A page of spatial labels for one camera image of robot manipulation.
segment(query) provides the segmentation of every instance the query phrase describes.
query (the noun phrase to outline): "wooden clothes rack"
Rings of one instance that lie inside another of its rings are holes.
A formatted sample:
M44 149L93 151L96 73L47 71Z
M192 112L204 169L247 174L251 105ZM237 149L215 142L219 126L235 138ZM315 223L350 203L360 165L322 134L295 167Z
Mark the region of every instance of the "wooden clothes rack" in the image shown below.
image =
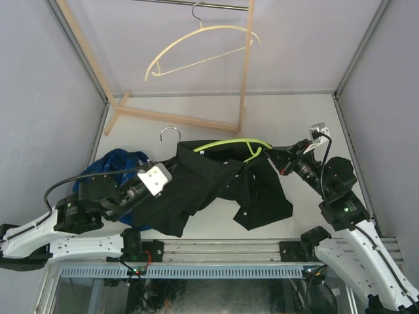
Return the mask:
M137 116L140 118L146 118L150 120L158 120L158 121L165 121L171 122L176 124L186 124L189 126L199 126L202 128L210 128L215 130L221 131L229 131L232 133L236 133L237 136L240 136L242 132L243 120L244 120L244 98L246 93L246 81L247 81L247 69L249 64L249 52L250 52L250 45L251 45L251 36L252 36L252 25L253 25L253 11L255 8L255 0L247 0L249 1L248 7L248 14L247 14L247 27L246 27L246 45L244 48L244 69L243 69L243 78L242 78L242 89L240 93L240 110L239 110L239 117L238 117L238 124L229 124L224 122L217 122L211 120L204 120L199 118L191 118L189 116L180 116L176 114L167 114L167 113L158 113L154 111L146 111L141 109L133 109L125 107L126 102L131 96L131 91L127 90L119 101L113 97L109 84L103 75L100 66L96 60L96 57L90 48L86 37L84 36L79 23L75 19L71 9L69 8L66 0L56 0L58 7L60 8L65 20L68 23L71 31L73 32L76 40L78 41L84 55L86 56L87 61L89 62L100 86L102 87L103 91L105 92L106 97L108 98L109 103L111 104L114 112L112 114L111 119L108 121L105 129L104 134L109 135L113 126L115 125L118 117L120 115L128 115L128 116Z

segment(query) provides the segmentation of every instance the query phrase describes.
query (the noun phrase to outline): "blue cloth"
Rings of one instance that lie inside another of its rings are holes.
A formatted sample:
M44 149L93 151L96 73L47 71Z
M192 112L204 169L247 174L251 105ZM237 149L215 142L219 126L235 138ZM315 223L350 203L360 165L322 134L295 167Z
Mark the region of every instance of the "blue cloth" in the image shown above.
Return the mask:
M104 157L99 160L96 160L93 164L87 167L81 174L86 175L87 173L101 173L108 171L118 171L124 169L130 169L138 167L138 161L147 162L149 157L143 152L127 152L121 148L117 148L108 152ZM112 178L116 181L117 184L122 185L128 179L131 179L135 172L124 173L122 175L113 175ZM79 185L81 182L87 179L77 180L73 186L73 192L79 190ZM124 224L127 224L133 228L136 228L131 221L131 213L128 213L119 219ZM148 226L141 228L142 230L151 229Z

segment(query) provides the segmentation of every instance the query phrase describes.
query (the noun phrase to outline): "hanger bar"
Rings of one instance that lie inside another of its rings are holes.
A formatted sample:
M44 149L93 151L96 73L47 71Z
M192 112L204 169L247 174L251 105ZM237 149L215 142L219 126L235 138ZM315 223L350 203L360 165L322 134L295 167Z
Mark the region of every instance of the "hanger bar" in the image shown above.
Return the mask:
M211 3L199 3L196 2L189 2L189 1L175 1L175 0L134 0L134 1L142 1L142 2L153 2L153 3L167 3L170 5L189 5L193 7L205 7L205 8L215 8L215 9L224 9L224 10L239 10L239 11L248 11L249 8L247 7L237 7L234 5L216 5Z

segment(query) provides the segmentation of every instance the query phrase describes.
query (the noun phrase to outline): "hanger hook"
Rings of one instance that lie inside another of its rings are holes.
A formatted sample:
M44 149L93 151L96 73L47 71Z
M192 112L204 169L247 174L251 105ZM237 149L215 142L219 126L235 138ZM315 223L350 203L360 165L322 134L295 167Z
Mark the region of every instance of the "hanger hook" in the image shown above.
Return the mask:
M197 16L195 15L195 13L194 13L194 9L195 9L195 6L196 6L196 5L199 5L199 4L201 4L201 3L205 3L205 2L203 2L203 1L199 1L199 2L195 3L195 4L194 4L194 6L192 7L192 15L194 16L194 18L199 19L199 22L202 22L202 20L201 20L199 17L197 17Z
M175 128L174 126L168 126L167 128L164 128L164 129L160 132L160 142L159 142L159 145L161 145L161 144L162 144L162 142L163 142L163 138L162 138L162 136L163 136L164 131L166 131L166 130L168 130L168 129L174 129L174 130L176 130L176 131L177 131L177 133L179 134L179 140L178 140L177 142L180 142L180 141L181 141L181 132L180 132L177 128Z

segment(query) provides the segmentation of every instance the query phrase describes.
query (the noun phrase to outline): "black cloth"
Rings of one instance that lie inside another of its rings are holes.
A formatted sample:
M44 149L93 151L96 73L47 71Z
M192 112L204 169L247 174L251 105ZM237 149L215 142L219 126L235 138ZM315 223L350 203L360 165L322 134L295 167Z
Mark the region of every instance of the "black cloth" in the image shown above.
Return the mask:
M189 217L217 197L237 201L241 207L234 220L247 230L292 216L293 205L286 200L278 171L266 154L244 163L251 156L244 143L220 145L204 153L192 151L211 142L178 143L176 156L164 162L172 169L172 181L160 197L132 211L136 226L147 224L163 234L181 237ZM253 151L260 147L251 146Z

